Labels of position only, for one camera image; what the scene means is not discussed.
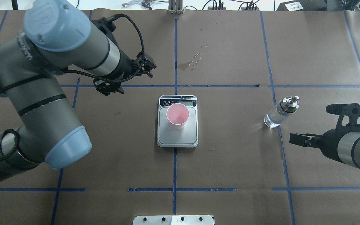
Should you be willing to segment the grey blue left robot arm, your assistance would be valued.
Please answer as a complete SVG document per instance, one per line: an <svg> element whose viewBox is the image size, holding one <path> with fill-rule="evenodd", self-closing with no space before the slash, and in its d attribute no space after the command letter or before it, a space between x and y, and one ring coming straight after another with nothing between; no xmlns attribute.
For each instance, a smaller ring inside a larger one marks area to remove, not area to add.
<svg viewBox="0 0 360 225"><path fill-rule="evenodd" d="M121 84L156 68L145 53L129 58L113 36L125 14L89 18L66 0L37 0L23 29L0 44L0 97L13 104L23 125L0 134L0 182L41 163L59 170L87 155L92 144L57 77L76 73L93 79L98 92L123 94Z"/></svg>

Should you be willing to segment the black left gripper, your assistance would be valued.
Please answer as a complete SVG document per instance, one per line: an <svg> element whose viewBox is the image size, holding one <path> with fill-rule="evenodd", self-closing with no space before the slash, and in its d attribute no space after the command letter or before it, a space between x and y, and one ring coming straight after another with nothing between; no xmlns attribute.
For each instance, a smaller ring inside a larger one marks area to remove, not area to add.
<svg viewBox="0 0 360 225"><path fill-rule="evenodd" d="M136 59L131 59L124 52L120 52L120 61L117 66L117 81L124 82L143 74L153 78L152 70L156 69L154 59L145 52L139 52Z"/></svg>

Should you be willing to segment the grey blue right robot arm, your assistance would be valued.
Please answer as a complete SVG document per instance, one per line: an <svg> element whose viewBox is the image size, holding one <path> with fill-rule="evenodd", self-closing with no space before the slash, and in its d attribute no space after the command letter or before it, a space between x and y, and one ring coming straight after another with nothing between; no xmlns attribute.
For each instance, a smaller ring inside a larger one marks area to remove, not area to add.
<svg viewBox="0 0 360 225"><path fill-rule="evenodd" d="M291 133L289 143L320 149L328 159L360 169L360 132L342 132L335 129L318 134Z"/></svg>

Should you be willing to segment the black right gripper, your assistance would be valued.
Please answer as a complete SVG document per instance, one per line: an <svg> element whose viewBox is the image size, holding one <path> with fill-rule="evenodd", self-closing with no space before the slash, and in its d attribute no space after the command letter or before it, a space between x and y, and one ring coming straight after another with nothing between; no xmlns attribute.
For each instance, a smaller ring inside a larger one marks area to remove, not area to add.
<svg viewBox="0 0 360 225"><path fill-rule="evenodd" d="M336 134L335 129L331 129L323 135L310 133L290 133L289 135L290 144L318 148L325 157L337 162L342 162L338 155L338 144L340 140L341 137Z"/></svg>

